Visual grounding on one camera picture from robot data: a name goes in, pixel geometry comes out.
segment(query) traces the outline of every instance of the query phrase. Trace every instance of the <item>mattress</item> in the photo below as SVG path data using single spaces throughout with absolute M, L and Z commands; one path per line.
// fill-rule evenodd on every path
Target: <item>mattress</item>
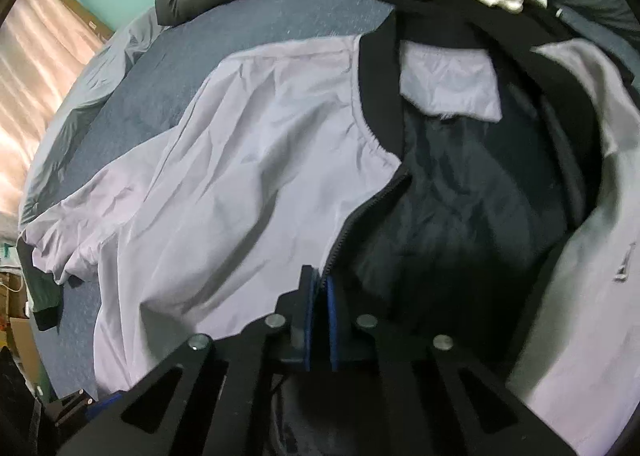
M 388 5 L 376 0 L 237 0 L 165 30 L 100 109 L 62 182 L 39 210 L 63 200 L 107 163 L 176 125 L 204 78 L 227 55 L 270 42 L 368 32 L 389 12 Z M 93 338 L 100 289 L 97 281 L 76 281 L 63 291 L 60 325 L 47 331 L 34 328 L 36 344 L 58 396 L 79 388 L 95 396 Z

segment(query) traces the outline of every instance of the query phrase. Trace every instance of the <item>pink curtain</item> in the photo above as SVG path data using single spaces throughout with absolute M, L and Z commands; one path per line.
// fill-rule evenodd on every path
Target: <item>pink curtain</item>
M 0 26 L 0 241 L 47 124 L 102 43 L 60 0 L 17 0 Z

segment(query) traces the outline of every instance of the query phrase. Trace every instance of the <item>jacket zipper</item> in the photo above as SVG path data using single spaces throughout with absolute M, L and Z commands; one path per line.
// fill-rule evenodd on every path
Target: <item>jacket zipper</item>
M 347 217 L 347 219 L 344 220 L 344 224 L 340 229 L 340 233 L 338 234 L 337 239 L 334 241 L 334 245 L 329 252 L 326 263 L 324 264 L 324 270 L 322 271 L 320 280 L 321 290 L 325 290 L 326 279 L 331 274 L 331 270 L 334 269 L 335 262 L 340 255 L 342 245 L 344 244 L 347 236 L 351 232 L 351 229 L 356 224 L 356 222 L 374 205 L 380 203 L 380 201 L 392 194 L 396 190 L 396 188 L 398 188 L 399 185 L 401 185 L 402 182 L 404 182 L 406 179 L 410 178 L 410 176 L 411 174 L 406 171 L 404 165 L 400 165 L 391 180 L 382 188 L 382 190 L 380 190 L 380 192 L 376 193 L 375 196 L 369 198 L 369 200 L 361 204 Z

